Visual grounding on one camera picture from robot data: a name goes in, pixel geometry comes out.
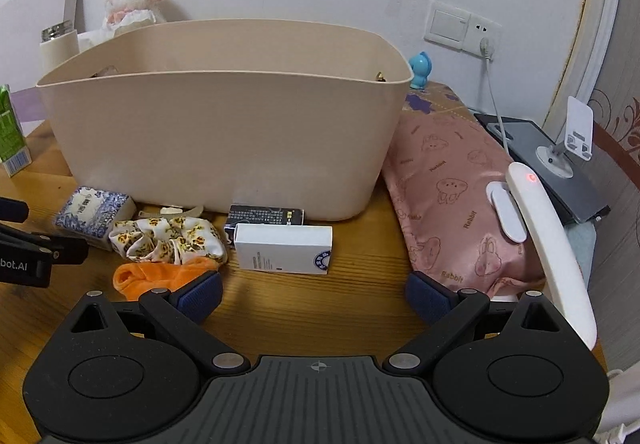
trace blue figurine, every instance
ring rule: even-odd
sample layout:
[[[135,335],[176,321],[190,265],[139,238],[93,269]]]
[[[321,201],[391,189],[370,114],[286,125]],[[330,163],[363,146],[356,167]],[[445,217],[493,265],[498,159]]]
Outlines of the blue figurine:
[[[429,59],[426,52],[420,52],[417,56],[409,59],[409,65],[414,71],[411,87],[415,90],[424,90],[424,87],[427,85],[427,77],[431,74],[431,59]]]

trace white bracket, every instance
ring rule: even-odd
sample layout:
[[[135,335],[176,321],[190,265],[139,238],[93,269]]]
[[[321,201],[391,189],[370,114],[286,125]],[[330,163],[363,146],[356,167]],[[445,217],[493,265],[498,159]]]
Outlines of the white bracket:
[[[566,128],[564,140],[556,144],[556,155],[567,150],[583,160],[591,160],[593,140],[593,110],[585,103],[570,96],[566,103]]]

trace white cardboard box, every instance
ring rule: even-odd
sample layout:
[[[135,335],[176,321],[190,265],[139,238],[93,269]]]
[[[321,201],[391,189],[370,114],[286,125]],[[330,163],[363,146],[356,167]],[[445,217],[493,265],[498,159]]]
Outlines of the white cardboard box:
[[[332,236],[331,227],[239,223],[234,237],[238,265],[248,270],[326,274]]]

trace orange cloth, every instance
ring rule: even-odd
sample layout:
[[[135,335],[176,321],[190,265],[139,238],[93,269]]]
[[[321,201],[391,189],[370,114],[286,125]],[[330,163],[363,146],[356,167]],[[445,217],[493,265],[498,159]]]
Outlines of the orange cloth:
[[[218,270],[220,264],[206,256],[192,259],[185,265],[173,263],[125,263],[113,273],[113,287],[129,301],[137,301],[146,291],[166,287],[178,290],[207,270]]]

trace blue gripper pad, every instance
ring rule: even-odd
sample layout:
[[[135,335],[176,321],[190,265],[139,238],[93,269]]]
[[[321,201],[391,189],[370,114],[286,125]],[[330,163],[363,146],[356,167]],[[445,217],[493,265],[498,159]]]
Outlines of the blue gripper pad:
[[[209,270],[169,296],[169,303],[200,325],[222,302],[222,277]]]
[[[412,272],[404,285],[404,297],[415,313],[433,325],[459,303],[458,295],[421,272]]]

